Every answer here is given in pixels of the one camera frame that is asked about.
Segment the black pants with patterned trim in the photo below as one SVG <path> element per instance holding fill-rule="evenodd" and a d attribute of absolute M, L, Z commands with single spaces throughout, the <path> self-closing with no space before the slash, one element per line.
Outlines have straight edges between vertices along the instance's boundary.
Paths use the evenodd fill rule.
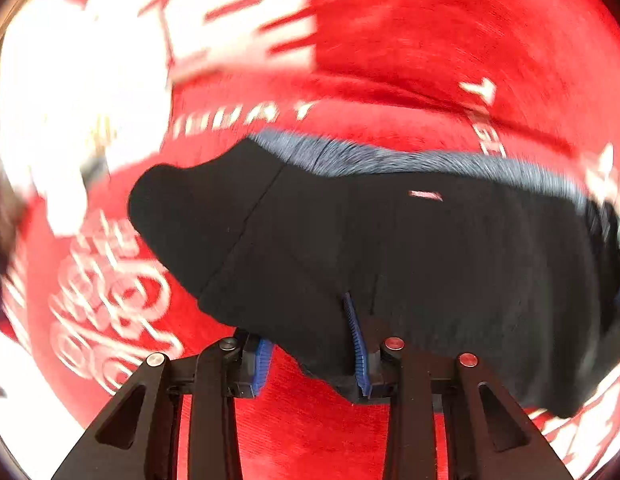
<path fill-rule="evenodd" d="M 474 352 L 521 404 L 564 418 L 620 362 L 614 208 L 531 162 L 267 130 L 146 170 L 128 216 L 200 310 L 346 398 L 349 312 L 440 356 Z"/>

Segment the red wedding bed quilt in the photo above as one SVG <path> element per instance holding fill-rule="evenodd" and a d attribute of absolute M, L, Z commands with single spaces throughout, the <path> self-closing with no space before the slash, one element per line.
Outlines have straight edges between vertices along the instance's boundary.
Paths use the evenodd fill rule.
<path fill-rule="evenodd" d="M 620 26 L 602 0 L 6 0 L 4 308 L 28 354 L 0 354 L 0 430 L 30 474 L 52 477 L 149 359 L 238 328 L 199 309 L 128 201 L 153 166 L 267 130 L 531 162 L 614 208 L 620 252 Z M 244 477 L 380 478 L 386 406 L 264 339 L 267 383 L 236 404 Z M 572 416 L 520 405 L 572 477 L 620 457 L 620 362 Z"/>

